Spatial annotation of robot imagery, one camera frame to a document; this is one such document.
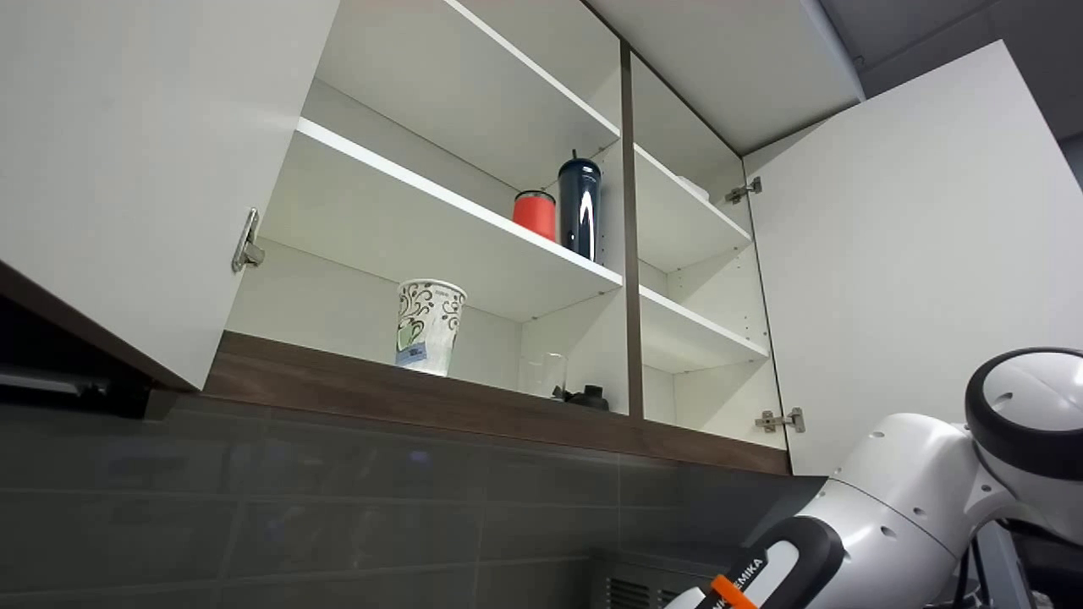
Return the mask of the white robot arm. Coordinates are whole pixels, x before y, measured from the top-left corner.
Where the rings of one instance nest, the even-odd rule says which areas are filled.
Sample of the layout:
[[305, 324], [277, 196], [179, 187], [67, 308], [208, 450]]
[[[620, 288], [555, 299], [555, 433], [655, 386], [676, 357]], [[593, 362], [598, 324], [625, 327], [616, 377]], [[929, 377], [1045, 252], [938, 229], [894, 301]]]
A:
[[991, 522], [1083, 543], [1083, 353], [1013, 348], [964, 386], [964, 420], [884, 417], [735, 580], [664, 609], [935, 609]]

